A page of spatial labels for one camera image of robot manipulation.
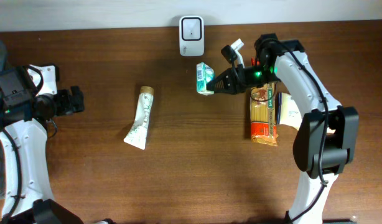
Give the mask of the spaghetti pack orange ends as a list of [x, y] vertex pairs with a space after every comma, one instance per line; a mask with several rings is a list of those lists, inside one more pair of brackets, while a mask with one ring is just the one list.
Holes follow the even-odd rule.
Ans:
[[276, 82], [254, 87], [250, 92], [249, 114], [253, 143], [277, 146], [275, 94]]

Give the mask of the white tube gold cap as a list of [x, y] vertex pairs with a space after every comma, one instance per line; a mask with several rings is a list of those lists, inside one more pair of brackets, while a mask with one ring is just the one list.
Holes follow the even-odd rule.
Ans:
[[134, 123], [123, 139], [125, 143], [145, 150], [153, 101], [154, 89], [150, 86], [142, 86], [137, 101]]

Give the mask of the cream snack bag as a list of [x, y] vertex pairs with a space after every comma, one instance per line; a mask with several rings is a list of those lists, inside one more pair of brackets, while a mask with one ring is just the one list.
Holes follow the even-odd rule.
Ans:
[[293, 100], [287, 93], [278, 93], [276, 97], [276, 124], [283, 124], [299, 130], [302, 116]]

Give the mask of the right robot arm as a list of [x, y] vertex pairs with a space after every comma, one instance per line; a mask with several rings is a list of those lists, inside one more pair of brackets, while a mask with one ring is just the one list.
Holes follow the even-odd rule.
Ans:
[[355, 154], [359, 115], [344, 107], [324, 87], [311, 67], [299, 40], [279, 40], [263, 34], [254, 43], [255, 62], [247, 67], [236, 40], [221, 50], [231, 68], [207, 88], [214, 93], [239, 94], [253, 87], [282, 82], [302, 117], [293, 143], [293, 156], [300, 170], [296, 197], [284, 223], [323, 223], [329, 191]]

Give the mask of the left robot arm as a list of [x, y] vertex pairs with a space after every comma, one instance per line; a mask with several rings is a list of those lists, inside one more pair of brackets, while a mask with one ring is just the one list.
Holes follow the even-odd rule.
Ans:
[[84, 111], [78, 86], [59, 90], [54, 64], [0, 70], [0, 148], [4, 156], [1, 223], [81, 223], [54, 199], [46, 145], [54, 117]]

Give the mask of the small teal tissue pack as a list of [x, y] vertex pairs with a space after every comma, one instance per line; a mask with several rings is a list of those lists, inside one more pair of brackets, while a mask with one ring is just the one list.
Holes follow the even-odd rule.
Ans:
[[207, 64], [197, 64], [197, 93], [201, 95], [213, 95], [214, 91], [207, 89], [207, 84], [215, 78], [215, 72]]

